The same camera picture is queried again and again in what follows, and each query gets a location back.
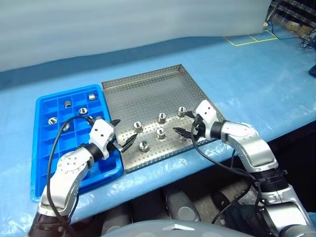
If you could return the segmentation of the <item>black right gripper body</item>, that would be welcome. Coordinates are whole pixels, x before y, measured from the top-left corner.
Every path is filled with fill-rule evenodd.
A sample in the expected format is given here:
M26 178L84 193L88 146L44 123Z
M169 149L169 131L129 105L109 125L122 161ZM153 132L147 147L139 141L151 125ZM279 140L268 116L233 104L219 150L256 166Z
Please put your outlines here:
M204 138L204 122L202 121L202 118L195 118L193 121L193 129L197 132L196 134L193 134L195 142L201 137Z

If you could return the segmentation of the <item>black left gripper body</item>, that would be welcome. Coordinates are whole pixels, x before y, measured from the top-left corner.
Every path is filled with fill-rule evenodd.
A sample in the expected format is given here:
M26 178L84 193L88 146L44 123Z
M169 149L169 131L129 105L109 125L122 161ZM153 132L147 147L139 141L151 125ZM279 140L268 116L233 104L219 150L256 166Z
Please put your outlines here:
M107 144L107 151L108 152L113 152L115 150L118 150L119 152L121 152L123 150L123 147L116 142L115 138L113 138Z

